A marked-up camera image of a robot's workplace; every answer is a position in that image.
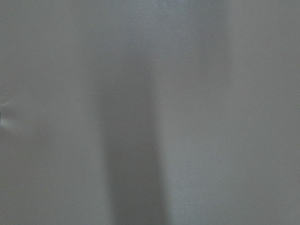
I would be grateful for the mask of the brown table mat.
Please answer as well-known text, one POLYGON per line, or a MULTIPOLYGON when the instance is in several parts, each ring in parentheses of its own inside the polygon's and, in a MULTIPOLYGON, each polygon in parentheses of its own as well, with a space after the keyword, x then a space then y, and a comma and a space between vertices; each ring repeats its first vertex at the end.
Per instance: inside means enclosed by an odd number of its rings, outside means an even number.
POLYGON ((297 0, 3 0, 3 225, 297 225, 297 0))

